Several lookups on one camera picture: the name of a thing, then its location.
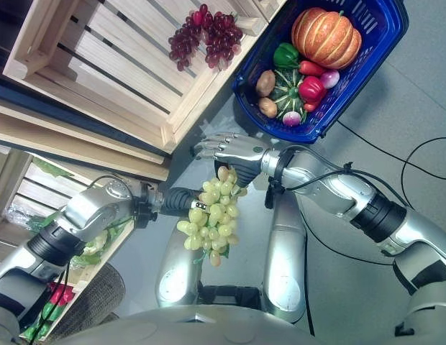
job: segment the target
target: red onion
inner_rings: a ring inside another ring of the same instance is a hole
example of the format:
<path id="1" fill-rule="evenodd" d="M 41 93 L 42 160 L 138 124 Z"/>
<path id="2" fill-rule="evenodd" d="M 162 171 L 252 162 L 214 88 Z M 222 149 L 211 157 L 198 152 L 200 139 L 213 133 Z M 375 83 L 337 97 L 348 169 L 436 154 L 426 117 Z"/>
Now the red onion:
<path id="1" fill-rule="evenodd" d="M 326 70 L 322 73 L 320 81 L 325 88 L 333 88 L 340 79 L 340 73 L 337 70 Z"/>
<path id="2" fill-rule="evenodd" d="M 301 115 L 296 111 L 289 111 L 283 116 L 282 122 L 286 126 L 298 126 L 301 122 Z"/>

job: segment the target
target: black cable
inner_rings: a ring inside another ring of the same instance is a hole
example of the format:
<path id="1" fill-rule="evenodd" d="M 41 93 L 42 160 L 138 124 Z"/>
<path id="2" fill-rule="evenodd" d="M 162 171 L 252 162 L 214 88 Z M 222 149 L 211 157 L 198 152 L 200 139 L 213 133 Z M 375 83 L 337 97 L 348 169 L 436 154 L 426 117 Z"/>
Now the black cable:
<path id="1" fill-rule="evenodd" d="M 304 302 L 306 304 L 306 317 L 308 319 L 309 333 L 315 336 L 314 325 L 312 323 L 311 309 L 309 307 L 309 287 L 308 287 L 308 234 L 304 241 Z"/>
<path id="2" fill-rule="evenodd" d="M 437 138 L 430 139 L 430 140 L 426 140 L 425 142 L 422 142 L 420 145 L 418 145 L 417 147 L 415 147 L 415 148 L 410 152 L 410 154 L 409 154 L 409 156 L 407 157 L 407 159 L 404 160 L 404 165 L 402 166 L 402 171 L 401 171 L 401 188 L 402 188 L 402 194 L 404 194 L 405 200 L 407 200 L 407 203 L 408 203 L 408 204 L 410 205 L 410 207 L 412 207 L 412 208 L 413 208 L 413 206 L 411 205 L 411 203 L 410 203 L 410 201 L 409 201 L 409 198 L 407 198 L 407 194 L 405 193 L 405 186 L 404 186 L 404 173 L 405 173 L 405 168 L 406 168 L 407 165 L 412 165 L 412 166 L 414 166 L 413 164 L 411 164 L 411 163 L 409 162 L 409 160 L 410 160 L 411 156 L 413 156 L 413 154 L 414 154 L 419 148 L 423 147 L 423 146 L 426 145 L 426 144 L 429 144 L 430 142 L 433 142 L 433 141 L 436 141 L 436 140 L 443 140 L 443 139 L 446 139 L 446 137 L 437 137 Z M 435 177 L 435 178 L 439 178 L 439 179 L 441 179 L 441 180 L 446 180 L 446 178 L 440 178 L 440 177 L 438 177 L 438 176 L 436 176 L 436 175 L 434 175 L 434 174 L 431 174 L 431 173 L 428 173 L 428 175 L 431 175 L 431 176 L 433 176 L 433 177 Z"/>
<path id="3" fill-rule="evenodd" d="M 340 120 L 338 120 L 337 122 L 338 122 L 339 124 L 341 124 L 344 128 L 346 128 L 349 132 L 353 133 L 356 137 L 358 137 L 358 138 L 361 139 L 362 141 L 366 142 L 367 144 L 369 144 L 371 147 L 377 149 L 378 151 L 380 151 L 380 152 L 382 152 L 382 153 L 384 153 L 384 154 L 386 154 L 386 155 L 388 155 L 388 156 L 391 156 L 392 158 L 394 158 L 394 159 L 396 159 L 396 160 L 398 160 L 398 161 L 401 161 L 401 162 L 403 162 L 403 163 L 406 162 L 407 165 L 411 165 L 412 167 L 415 167 L 416 169 L 421 170 L 423 173 L 426 173 L 426 174 L 428 174 L 429 176 L 432 176 L 433 178 L 438 178 L 438 179 L 440 179 L 440 180 L 446 180 L 446 178 L 443 177 L 443 176 L 439 176 L 439 175 L 436 175 L 436 174 L 434 174 L 434 173 L 432 173 L 432 172 L 429 172 L 429 171 L 423 169 L 422 167 L 420 167 L 420 166 L 418 166 L 418 165 L 416 165 L 416 164 L 407 162 L 408 159 L 407 159 L 407 160 L 404 160 L 403 158 L 397 157 L 396 155 L 393 155 L 392 153 L 390 153 L 390 152 L 388 152 L 388 151 L 385 151 L 384 149 L 382 149 L 382 148 L 376 146 L 375 144 L 373 144 L 372 142 L 369 142 L 366 138 L 362 137 L 361 135 L 359 135 L 358 133 L 356 133 L 355 131 L 353 131 L 351 128 L 349 128 L 348 126 L 346 126 L 345 124 L 343 124 Z M 433 140 L 437 140 L 437 139 L 446 139 L 446 137 L 439 137 L 439 138 L 431 139 L 430 141 L 428 140 L 428 142 L 431 142 L 431 141 L 433 141 Z"/>
<path id="4" fill-rule="evenodd" d="M 60 294 L 60 296 L 58 296 L 57 302 L 55 303 L 55 305 L 52 307 L 52 309 L 50 309 L 50 312 L 45 316 L 45 318 L 42 318 L 42 312 L 41 312 L 41 319 L 40 319 L 40 324 L 39 326 L 35 329 L 35 333 L 33 334 L 33 337 L 31 338 L 31 341 L 29 342 L 29 345 L 33 345 L 33 343 L 35 342 L 37 335 L 39 334 L 39 332 L 41 332 L 42 327 L 45 325 L 45 323 L 49 320 L 49 317 L 53 314 L 53 312 L 55 311 L 55 309 L 58 306 L 58 303 L 61 301 L 62 297 L 63 297 L 63 293 L 65 292 L 66 287 L 68 286 L 68 276 L 70 275 L 70 263 L 68 263 L 66 265 L 66 270 L 65 270 L 65 283 L 63 285 L 63 290 L 62 293 Z M 52 297 L 52 295 L 57 291 L 58 287 L 60 286 L 60 283 L 62 281 L 63 278 L 63 272 L 60 275 L 60 278 L 58 278 L 58 282 L 57 285 L 54 288 L 54 291 L 52 291 L 52 294 L 49 296 L 49 299 L 47 300 L 46 304 L 49 302 L 50 298 Z"/>
<path id="5" fill-rule="evenodd" d="M 309 180 L 308 182 L 302 183 L 300 185 L 297 185 L 296 187 L 292 187 L 292 188 L 286 188 L 286 190 L 298 190 L 298 189 L 302 189 L 305 188 L 308 185 L 311 185 L 312 183 L 315 183 L 319 180 L 322 180 L 324 178 L 328 178 L 329 176 L 333 176 L 333 175 L 351 175 L 351 176 L 355 176 L 357 178 L 360 178 L 361 180 L 369 183 L 372 185 L 372 187 L 374 187 L 375 189 L 377 189 L 374 184 L 372 184 L 370 181 L 368 181 L 366 178 L 364 178 L 361 175 L 365 175 L 368 176 L 370 178 L 373 178 L 375 180 L 377 180 L 379 183 L 383 184 L 385 187 L 387 187 L 391 193 L 393 193 L 398 199 L 399 201 L 406 207 L 409 206 L 409 204 L 394 190 L 394 188 L 392 188 L 385 180 L 383 180 L 382 178 L 379 178 L 378 176 L 374 175 L 374 174 L 370 174 L 369 172 L 366 171 L 362 171 L 362 170 L 354 170 L 354 169 L 350 169 L 348 167 L 342 168 L 340 170 L 334 170 L 331 172 L 328 172 L 326 174 L 317 176 L 316 178 L 313 178 L 312 180 Z"/>
<path id="6" fill-rule="evenodd" d="M 385 262 L 377 262 L 377 261 L 370 261 L 370 260 L 366 260 L 366 259 L 362 259 L 360 257 L 353 257 L 351 255 L 345 254 L 345 253 L 341 253 L 338 252 L 336 249 L 333 249 L 331 247 L 329 247 L 328 245 L 326 245 L 315 233 L 314 231 L 312 231 L 311 227 L 309 226 L 308 222 L 306 221 L 306 218 L 304 217 L 304 214 L 302 211 L 300 211 L 300 215 L 301 218 L 303 219 L 304 225 L 306 225 L 306 228 L 308 229 L 308 231 L 311 233 L 312 236 L 314 236 L 314 238 L 320 243 L 322 244 L 324 247 L 328 248 L 329 250 L 331 250 L 332 252 L 334 252 L 335 254 L 341 255 L 342 257 L 347 257 L 348 259 L 353 259 L 353 260 L 357 260 L 357 261 L 361 261 L 361 262 L 366 262 L 368 264 L 373 264 L 373 265 L 380 265 L 380 266 L 392 266 L 392 264 L 386 264 Z"/>
<path id="7" fill-rule="evenodd" d="M 133 195 L 132 191 L 130 190 L 129 186 L 124 182 L 123 179 L 118 178 L 117 176 L 114 176 L 114 175 L 102 175 L 102 176 L 97 177 L 95 180 L 93 180 L 91 182 L 90 185 L 88 185 L 87 189 L 94 187 L 95 183 L 99 182 L 102 178 L 112 178 L 113 180 L 116 180 L 116 181 L 119 181 L 120 183 L 122 183 L 124 185 L 124 187 L 127 188 L 127 190 L 129 191 L 130 198 L 132 198 L 132 200 L 134 200 L 134 195 Z"/>

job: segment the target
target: red bell pepper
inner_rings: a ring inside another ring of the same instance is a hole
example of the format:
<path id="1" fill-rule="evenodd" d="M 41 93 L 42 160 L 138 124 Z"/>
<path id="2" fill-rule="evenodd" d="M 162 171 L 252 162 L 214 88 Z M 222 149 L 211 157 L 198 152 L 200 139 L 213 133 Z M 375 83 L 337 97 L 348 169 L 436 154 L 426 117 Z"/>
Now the red bell pepper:
<path id="1" fill-rule="evenodd" d="M 315 104 L 324 98 L 327 90 L 317 77 L 310 75 L 300 84 L 298 93 L 305 103 Z"/>
<path id="2" fill-rule="evenodd" d="M 311 61 L 303 60 L 300 62 L 299 72 L 304 75 L 315 75 L 316 77 L 320 77 L 322 73 L 325 72 L 325 68 L 322 68 Z"/>

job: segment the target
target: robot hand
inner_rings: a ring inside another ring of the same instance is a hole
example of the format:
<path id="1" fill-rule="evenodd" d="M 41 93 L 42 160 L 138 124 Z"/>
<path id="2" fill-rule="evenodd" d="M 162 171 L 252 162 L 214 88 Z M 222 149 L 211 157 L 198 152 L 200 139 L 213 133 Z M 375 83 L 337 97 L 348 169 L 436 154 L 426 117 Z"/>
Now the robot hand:
<path id="1" fill-rule="evenodd" d="M 222 133 L 199 142 L 196 159 L 211 158 L 228 163 L 237 172 L 237 185 L 247 186 L 261 173 L 261 161 L 270 147 L 259 139 L 242 134 Z"/>

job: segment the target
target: potato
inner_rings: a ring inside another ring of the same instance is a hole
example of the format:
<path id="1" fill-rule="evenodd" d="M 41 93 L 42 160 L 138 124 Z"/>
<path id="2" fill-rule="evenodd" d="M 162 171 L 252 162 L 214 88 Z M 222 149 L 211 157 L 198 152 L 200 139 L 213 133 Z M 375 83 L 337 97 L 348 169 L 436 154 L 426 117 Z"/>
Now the potato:
<path id="1" fill-rule="evenodd" d="M 276 76 L 274 75 L 274 72 L 272 70 L 266 70 L 265 72 L 261 73 L 260 77 L 258 78 L 255 90 L 257 91 L 259 97 L 266 97 L 274 89 L 275 84 Z"/>
<path id="2" fill-rule="evenodd" d="M 268 97 L 263 97 L 258 100 L 258 107 L 262 114 L 265 114 L 270 119 L 276 117 L 278 114 L 278 106 Z"/>

